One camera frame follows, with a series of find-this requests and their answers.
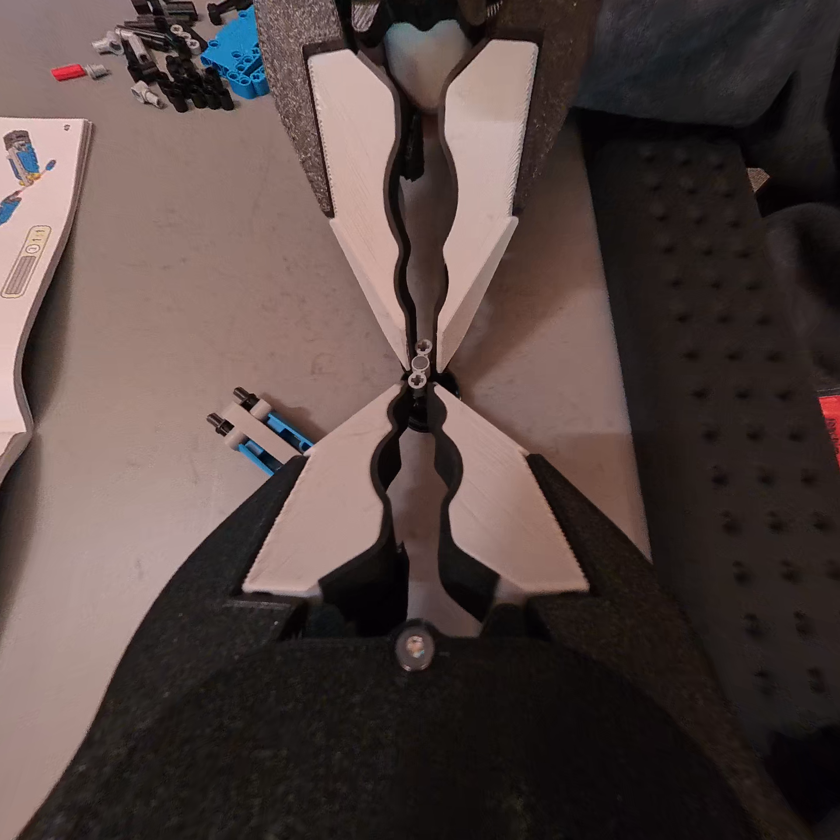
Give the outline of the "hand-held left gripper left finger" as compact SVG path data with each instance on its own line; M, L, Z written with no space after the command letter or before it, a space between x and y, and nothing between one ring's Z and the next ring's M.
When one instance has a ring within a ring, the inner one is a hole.
M316 443L248 571L244 593L327 594L326 580L392 535L387 490L402 467L405 383Z

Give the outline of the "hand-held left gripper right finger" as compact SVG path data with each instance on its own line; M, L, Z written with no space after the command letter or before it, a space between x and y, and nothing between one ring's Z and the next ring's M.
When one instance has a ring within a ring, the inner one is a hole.
M454 599L587 592L529 453L441 385L429 389L434 465L447 494L438 571Z

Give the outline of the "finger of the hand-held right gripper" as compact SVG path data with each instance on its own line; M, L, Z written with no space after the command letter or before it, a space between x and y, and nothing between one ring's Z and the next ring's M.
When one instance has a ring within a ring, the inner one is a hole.
M439 370L465 338L518 225L513 204L538 56L531 40L491 38L447 81L441 130L456 209L443 246Z
M409 365L409 321L397 289L403 238L389 195L401 138L395 87L351 49L308 58L322 157L332 200L330 226L396 358Z

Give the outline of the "black toy wheel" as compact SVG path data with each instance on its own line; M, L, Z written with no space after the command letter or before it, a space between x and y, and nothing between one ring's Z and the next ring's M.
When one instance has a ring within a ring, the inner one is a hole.
M462 396L457 377L449 368L442 372L433 373L431 378L427 378L426 383L422 386L415 386L413 383L418 377L419 374L416 373L405 373L402 380L407 383L408 390L412 394L412 406L408 415L408 426L418 433L425 434L428 432L427 395L430 392L432 384L440 385L459 400L462 399Z

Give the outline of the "grey axle connector piece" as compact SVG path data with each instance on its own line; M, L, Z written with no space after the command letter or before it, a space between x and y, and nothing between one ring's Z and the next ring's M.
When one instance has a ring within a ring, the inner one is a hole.
M430 339L420 339L415 344L414 356L411 359L407 377L408 386L414 393L426 387L434 372L431 360L433 349L434 344Z

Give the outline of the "grey desk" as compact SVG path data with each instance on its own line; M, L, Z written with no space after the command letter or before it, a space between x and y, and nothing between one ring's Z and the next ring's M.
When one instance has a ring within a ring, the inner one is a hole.
M243 386L310 439L400 372L269 97L139 104L124 62L58 83L130 2L2 4L2 114L94 123L24 360L2 486L2 838L74 756L161 588L266 476L207 424ZM579 135L569 121L453 359L465 402L649 557Z

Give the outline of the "blue grey brick assembly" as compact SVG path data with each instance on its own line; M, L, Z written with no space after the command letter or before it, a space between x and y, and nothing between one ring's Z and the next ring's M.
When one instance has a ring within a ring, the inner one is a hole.
M239 452L268 476L273 476L290 460L303 456L313 442L290 425L260 395L238 386L233 401L220 413L210 413L206 421L225 445Z

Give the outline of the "pile of small bricks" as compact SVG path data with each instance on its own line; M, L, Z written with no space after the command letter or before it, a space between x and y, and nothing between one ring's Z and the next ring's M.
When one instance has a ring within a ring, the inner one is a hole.
M235 110L235 98L253 100L270 88L259 47L255 4L132 1L134 18L91 42L98 56L121 58L133 97L175 112Z

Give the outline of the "instruction booklet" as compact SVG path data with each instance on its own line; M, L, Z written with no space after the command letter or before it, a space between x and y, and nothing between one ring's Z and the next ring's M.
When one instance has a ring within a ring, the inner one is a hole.
M85 177L86 119L1 119L1 479L35 429L23 359L64 253Z

